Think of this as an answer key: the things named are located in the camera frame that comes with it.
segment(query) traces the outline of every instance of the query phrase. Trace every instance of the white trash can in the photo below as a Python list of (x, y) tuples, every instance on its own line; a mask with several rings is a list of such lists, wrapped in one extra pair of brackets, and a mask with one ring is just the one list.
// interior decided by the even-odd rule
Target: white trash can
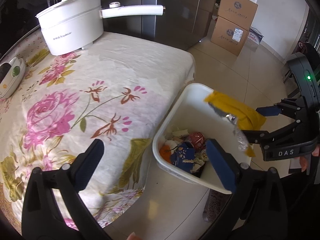
[(206, 139), (216, 139), (238, 163), (245, 162), (250, 165), (251, 158), (238, 149), (238, 141), (233, 135), (234, 126), (222, 120), (208, 103), (204, 102), (207, 95), (212, 92), (211, 88), (199, 83), (188, 85), (156, 133), (152, 150), (162, 170), (186, 182), (200, 184), (224, 194), (231, 194), (231, 191), (226, 190), (222, 185), (210, 162), (206, 163), (201, 177), (197, 178), (168, 163), (159, 153), (173, 131), (188, 129), (189, 133), (201, 132)]

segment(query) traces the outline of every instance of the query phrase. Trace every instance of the microwave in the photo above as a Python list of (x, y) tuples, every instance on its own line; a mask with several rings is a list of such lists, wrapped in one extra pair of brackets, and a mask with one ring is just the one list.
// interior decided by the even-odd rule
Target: microwave
[(0, 0), (0, 59), (39, 28), (36, 14), (61, 0)]

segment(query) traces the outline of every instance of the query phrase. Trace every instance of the floral tablecloth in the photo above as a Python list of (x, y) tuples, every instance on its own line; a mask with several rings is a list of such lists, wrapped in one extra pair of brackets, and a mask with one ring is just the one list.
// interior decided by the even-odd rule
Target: floral tablecloth
[[(182, 50), (104, 33), (88, 50), (53, 56), (40, 31), (2, 61), (28, 67), (15, 93), (0, 101), (0, 208), (20, 230), (24, 193), (34, 167), (72, 163), (94, 138), (105, 153), (79, 194), (103, 227), (142, 194), (150, 156), (144, 154), (180, 89), (193, 79)], [(75, 227), (60, 192), (61, 213)]]

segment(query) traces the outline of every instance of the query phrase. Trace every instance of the pot handle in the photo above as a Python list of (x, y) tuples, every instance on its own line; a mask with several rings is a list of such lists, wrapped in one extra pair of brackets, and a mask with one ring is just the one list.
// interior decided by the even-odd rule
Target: pot handle
[(163, 15), (162, 5), (131, 5), (101, 10), (101, 18), (112, 18), (132, 15)]

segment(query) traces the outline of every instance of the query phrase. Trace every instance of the human hand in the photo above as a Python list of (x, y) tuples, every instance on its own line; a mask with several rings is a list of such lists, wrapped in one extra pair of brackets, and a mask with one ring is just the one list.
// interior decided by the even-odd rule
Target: human hand
[(134, 232), (132, 232), (132, 233), (128, 236), (127, 240), (142, 240), (142, 239), (141, 239), (140, 237), (137, 237), (136, 234), (135, 234)]
[[(319, 156), (320, 145), (317, 145), (316, 149), (312, 152), (312, 155), (315, 157)], [(301, 171), (304, 172), (308, 167), (308, 160), (305, 156), (297, 157), (299, 158)]]

